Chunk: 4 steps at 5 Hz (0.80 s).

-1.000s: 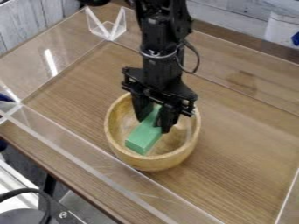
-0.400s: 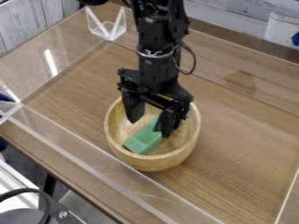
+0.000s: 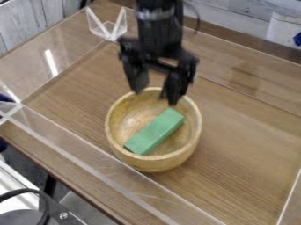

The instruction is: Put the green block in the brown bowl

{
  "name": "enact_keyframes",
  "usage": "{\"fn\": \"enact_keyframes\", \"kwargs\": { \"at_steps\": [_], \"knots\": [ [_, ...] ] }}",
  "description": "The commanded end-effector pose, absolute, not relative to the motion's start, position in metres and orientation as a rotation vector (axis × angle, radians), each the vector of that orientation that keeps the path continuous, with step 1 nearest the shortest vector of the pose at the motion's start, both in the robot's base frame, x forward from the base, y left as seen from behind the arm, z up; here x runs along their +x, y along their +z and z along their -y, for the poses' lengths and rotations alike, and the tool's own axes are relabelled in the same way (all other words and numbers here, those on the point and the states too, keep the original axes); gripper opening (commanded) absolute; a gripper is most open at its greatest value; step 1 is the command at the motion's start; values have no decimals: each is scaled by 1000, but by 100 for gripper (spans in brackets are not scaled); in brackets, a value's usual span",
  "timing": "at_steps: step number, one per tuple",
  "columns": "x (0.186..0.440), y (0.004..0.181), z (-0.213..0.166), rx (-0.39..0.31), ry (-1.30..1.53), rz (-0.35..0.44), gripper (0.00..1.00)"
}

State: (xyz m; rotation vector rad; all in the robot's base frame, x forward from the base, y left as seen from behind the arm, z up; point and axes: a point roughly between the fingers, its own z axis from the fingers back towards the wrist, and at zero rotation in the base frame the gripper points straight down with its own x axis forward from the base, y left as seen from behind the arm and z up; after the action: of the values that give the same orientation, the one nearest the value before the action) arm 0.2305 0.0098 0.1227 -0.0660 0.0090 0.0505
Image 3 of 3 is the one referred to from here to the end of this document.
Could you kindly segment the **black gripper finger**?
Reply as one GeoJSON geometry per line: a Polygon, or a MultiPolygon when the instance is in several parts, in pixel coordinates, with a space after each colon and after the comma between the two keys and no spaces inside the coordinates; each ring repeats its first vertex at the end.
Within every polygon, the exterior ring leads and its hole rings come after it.
{"type": "Polygon", "coordinates": [[[187,93],[190,77],[182,69],[174,69],[164,73],[166,79],[160,90],[160,99],[168,101],[168,105],[175,105],[182,96],[187,93]]]}
{"type": "Polygon", "coordinates": [[[150,84],[148,70],[143,67],[142,62],[134,60],[130,56],[122,57],[122,63],[131,90],[140,93],[150,84]]]}

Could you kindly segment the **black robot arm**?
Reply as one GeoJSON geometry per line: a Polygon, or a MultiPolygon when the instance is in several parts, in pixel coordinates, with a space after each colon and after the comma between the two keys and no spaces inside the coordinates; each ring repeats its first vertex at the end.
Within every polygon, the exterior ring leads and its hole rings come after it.
{"type": "Polygon", "coordinates": [[[139,37],[120,37],[119,59],[131,90],[150,85],[150,70],[166,75],[160,99],[170,105],[186,95],[194,82],[199,58],[182,46],[183,0],[136,0],[134,13],[139,37]]]}

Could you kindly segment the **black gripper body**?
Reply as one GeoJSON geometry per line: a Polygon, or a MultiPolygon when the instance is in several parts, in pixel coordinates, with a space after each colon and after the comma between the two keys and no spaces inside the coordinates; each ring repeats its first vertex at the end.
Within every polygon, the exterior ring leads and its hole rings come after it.
{"type": "Polygon", "coordinates": [[[119,58],[122,60],[123,56],[130,56],[142,62],[148,71],[154,69],[166,73],[182,69],[192,83],[199,59],[182,46],[182,25],[180,15],[171,15],[160,20],[138,19],[138,37],[122,37],[118,40],[119,58]]]}

